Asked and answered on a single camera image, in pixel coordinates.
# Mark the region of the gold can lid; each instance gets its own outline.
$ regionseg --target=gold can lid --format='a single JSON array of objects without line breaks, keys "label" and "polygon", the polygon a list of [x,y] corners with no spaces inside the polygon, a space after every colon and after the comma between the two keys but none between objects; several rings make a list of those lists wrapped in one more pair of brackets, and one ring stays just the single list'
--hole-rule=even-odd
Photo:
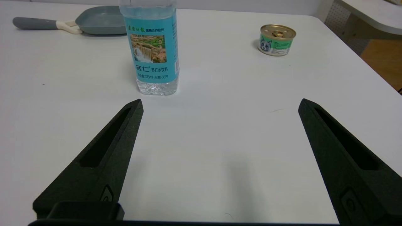
[{"label": "gold can lid", "polygon": [[292,40],[296,36],[295,30],[292,28],[276,24],[262,26],[261,33],[268,38],[280,40]]}]

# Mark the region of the gray handle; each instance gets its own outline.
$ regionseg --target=gray handle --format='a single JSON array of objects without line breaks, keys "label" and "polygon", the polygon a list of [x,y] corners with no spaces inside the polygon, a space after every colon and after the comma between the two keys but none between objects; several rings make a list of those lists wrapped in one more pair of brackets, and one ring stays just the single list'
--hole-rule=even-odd
[{"label": "gray handle", "polygon": [[57,29],[56,21],[36,19],[28,17],[15,17],[12,20],[14,26],[23,30],[47,30],[47,29]]}]

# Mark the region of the can label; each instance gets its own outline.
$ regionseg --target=can label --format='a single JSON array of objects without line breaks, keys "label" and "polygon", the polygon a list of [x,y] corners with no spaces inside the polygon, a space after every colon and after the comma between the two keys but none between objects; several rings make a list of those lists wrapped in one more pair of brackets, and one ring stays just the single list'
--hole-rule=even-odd
[{"label": "can label", "polygon": [[168,83],[177,78],[176,13],[161,20],[124,17],[138,80]]},{"label": "can label", "polygon": [[259,49],[269,55],[286,55],[289,53],[290,46],[293,40],[280,41],[276,39],[270,39],[261,34]]}]

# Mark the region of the pegboard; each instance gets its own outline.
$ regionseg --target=pegboard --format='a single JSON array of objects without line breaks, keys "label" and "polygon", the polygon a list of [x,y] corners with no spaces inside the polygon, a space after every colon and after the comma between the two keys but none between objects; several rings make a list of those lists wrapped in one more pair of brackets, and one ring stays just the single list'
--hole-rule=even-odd
[{"label": "pegboard", "polygon": [[[338,37],[342,38],[346,22],[351,15],[351,12],[345,9],[336,1],[333,2],[329,10],[328,16],[324,24],[332,30]],[[361,55],[369,44],[369,39],[349,39],[346,44],[357,54]]]}]

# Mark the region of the wooden floor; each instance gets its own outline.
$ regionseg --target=wooden floor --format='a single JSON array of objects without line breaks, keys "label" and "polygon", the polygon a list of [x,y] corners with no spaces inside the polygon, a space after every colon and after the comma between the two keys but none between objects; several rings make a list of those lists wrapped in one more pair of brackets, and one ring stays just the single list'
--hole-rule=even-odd
[{"label": "wooden floor", "polygon": [[395,90],[402,89],[402,40],[371,40],[361,58]]}]

